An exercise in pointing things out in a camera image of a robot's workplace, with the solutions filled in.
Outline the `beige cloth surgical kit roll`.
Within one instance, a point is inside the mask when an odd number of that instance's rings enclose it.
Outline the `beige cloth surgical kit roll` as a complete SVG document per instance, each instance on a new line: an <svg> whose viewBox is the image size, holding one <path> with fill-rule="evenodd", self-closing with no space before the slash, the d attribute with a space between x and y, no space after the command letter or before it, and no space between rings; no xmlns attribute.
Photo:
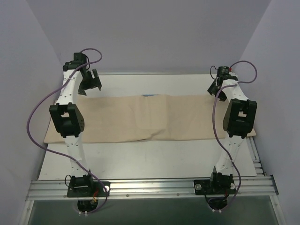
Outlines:
<svg viewBox="0 0 300 225"><path fill-rule="evenodd" d="M214 97L129 96L77 98L85 129L83 143L213 139Z"/></svg>

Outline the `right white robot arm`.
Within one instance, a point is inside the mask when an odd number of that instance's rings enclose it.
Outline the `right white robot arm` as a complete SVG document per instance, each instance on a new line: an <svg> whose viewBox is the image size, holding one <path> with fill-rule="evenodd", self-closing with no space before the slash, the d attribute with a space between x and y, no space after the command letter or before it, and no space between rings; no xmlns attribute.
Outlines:
<svg viewBox="0 0 300 225"><path fill-rule="evenodd" d="M217 194L223 189L235 189L233 164L241 144L253 130L257 102L246 97L239 86L237 75L232 72L217 75L208 92L214 95L216 100L229 101L223 119L224 143L216 138L223 153L216 163L208 182L209 190Z"/></svg>

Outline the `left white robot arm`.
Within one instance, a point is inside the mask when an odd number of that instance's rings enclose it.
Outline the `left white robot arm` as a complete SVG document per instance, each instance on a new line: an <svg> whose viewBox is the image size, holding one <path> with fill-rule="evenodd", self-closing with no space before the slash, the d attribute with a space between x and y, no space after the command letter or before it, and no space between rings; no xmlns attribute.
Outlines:
<svg viewBox="0 0 300 225"><path fill-rule="evenodd" d="M83 196L94 193L95 185L91 175L83 170L87 167L82 133L85 121L76 105L79 95L86 95L86 90L101 89L102 84L96 69L89 70L89 58L83 52L76 52L73 60L63 66L63 85L56 103L50 106L49 111L56 131L63 138L71 159L72 173L68 188L78 190Z"/></svg>

